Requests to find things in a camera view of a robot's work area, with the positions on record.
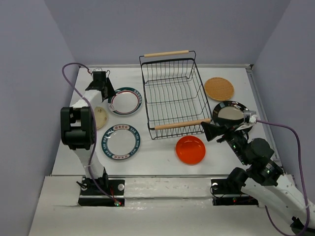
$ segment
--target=plate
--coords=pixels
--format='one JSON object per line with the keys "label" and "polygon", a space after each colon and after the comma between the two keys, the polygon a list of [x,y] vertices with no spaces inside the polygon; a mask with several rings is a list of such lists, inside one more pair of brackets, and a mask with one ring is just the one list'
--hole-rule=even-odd
{"label": "plate", "polygon": [[178,158],[189,165],[196,165],[206,155],[206,147],[203,142],[195,136],[184,136],[176,144]]}
{"label": "plate", "polygon": [[129,116],[139,110],[142,104],[142,96],[138,90],[123,87],[115,92],[116,96],[108,99],[108,107],[113,113],[120,116]]}
{"label": "plate", "polygon": [[[235,101],[220,102],[214,108],[212,112],[212,120],[216,125],[224,125],[226,119],[238,120],[244,118],[244,111],[248,111],[248,108],[242,103]],[[248,133],[252,127],[243,129],[245,133]]]}
{"label": "plate", "polygon": [[139,132],[128,124],[117,124],[108,129],[102,138],[102,150],[114,160],[125,160],[139,150]]}
{"label": "plate", "polygon": [[95,107],[94,116],[96,122],[96,129],[102,128],[107,122],[107,113],[102,107]]}

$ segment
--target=white table surface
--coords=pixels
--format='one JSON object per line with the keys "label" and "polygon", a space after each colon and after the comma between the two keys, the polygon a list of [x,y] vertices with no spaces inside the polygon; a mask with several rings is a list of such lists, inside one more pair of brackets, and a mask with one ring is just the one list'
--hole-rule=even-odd
{"label": "white table surface", "polygon": [[[30,236],[279,236],[270,224],[263,207],[213,206],[209,189],[202,178],[189,178],[185,188],[173,182],[171,191],[164,191],[172,199],[126,199],[125,207],[78,206],[81,177],[46,177],[34,216]],[[154,184],[159,178],[139,178],[126,183],[125,191],[131,197],[161,196],[164,184]],[[188,199],[174,197],[190,196]],[[278,228],[292,234],[289,225],[271,212]]]}
{"label": "white table surface", "polygon": [[[139,68],[104,68],[110,70],[110,80],[115,89],[121,87],[132,87],[143,95],[141,69]],[[212,77],[224,77],[234,86],[234,96],[231,100],[240,102],[250,110],[257,111],[247,72],[244,68],[199,68],[203,83]],[[84,92],[91,82],[91,76],[86,69],[81,68],[77,77],[76,88]],[[71,105],[78,101],[79,96],[74,93]],[[208,98],[211,110],[218,104]],[[107,124],[97,131],[96,152],[102,165],[111,176],[159,176],[159,175],[228,175],[235,167],[242,167],[240,161],[229,148],[227,143],[218,144],[216,141],[207,142],[205,135],[197,135],[206,145],[206,156],[197,165],[189,166],[183,164],[176,156],[175,145],[180,138],[168,138],[152,140],[147,128],[147,117],[145,106],[142,104],[140,110],[134,115],[120,117],[109,111],[107,101],[100,104],[108,114]],[[135,127],[141,136],[140,150],[131,158],[123,161],[115,161],[103,153],[101,139],[103,134],[111,126],[125,123]],[[249,133],[250,139],[264,138],[265,131],[261,124],[253,127]],[[79,158],[60,142],[56,162],[53,168],[54,176],[84,175],[83,167]]]}

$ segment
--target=black rimmed plate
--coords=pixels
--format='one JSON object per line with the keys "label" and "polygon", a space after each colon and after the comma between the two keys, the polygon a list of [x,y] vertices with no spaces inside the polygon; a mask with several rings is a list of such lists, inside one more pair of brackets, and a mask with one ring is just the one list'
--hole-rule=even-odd
{"label": "black rimmed plate", "polygon": [[[220,102],[214,108],[212,112],[212,120],[216,125],[224,125],[228,120],[238,120],[244,118],[244,111],[248,111],[248,108],[242,103],[235,101]],[[252,127],[244,129],[245,133],[248,133]]]}

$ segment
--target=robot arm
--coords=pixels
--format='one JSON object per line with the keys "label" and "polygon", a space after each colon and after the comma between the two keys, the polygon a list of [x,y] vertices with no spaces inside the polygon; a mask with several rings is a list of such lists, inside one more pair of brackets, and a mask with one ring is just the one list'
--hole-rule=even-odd
{"label": "robot arm", "polygon": [[91,163],[89,161],[96,144],[94,109],[105,99],[114,95],[116,95],[115,91],[106,76],[106,72],[96,71],[93,72],[93,81],[86,88],[84,98],[81,98],[71,107],[61,109],[62,142],[79,157],[85,169],[87,182],[90,183],[92,183],[91,175],[100,181],[107,181],[106,170],[99,162],[96,152],[93,153]]}
{"label": "robot arm", "polygon": [[264,139],[254,139],[250,143],[245,139],[242,129],[256,123],[255,112],[244,113],[244,119],[226,120],[226,125],[215,126],[202,122],[207,141],[222,135],[217,142],[227,141],[247,170],[235,168],[226,180],[228,187],[253,196],[265,206],[271,208],[283,220],[290,224],[295,233],[300,233],[307,224],[307,211],[310,221],[307,235],[315,235],[315,206],[309,201],[305,207],[303,194],[284,174],[283,170],[271,160],[274,151]]}

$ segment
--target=wire dish rack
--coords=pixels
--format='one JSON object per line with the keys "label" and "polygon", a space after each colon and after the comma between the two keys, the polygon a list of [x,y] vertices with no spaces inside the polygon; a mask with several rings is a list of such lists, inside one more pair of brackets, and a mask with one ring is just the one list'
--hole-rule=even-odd
{"label": "wire dish rack", "polygon": [[[194,57],[182,58],[182,54]],[[152,57],[165,59],[149,61]],[[152,139],[203,133],[200,123],[211,121],[208,98],[195,58],[196,52],[188,50],[139,57]]]}

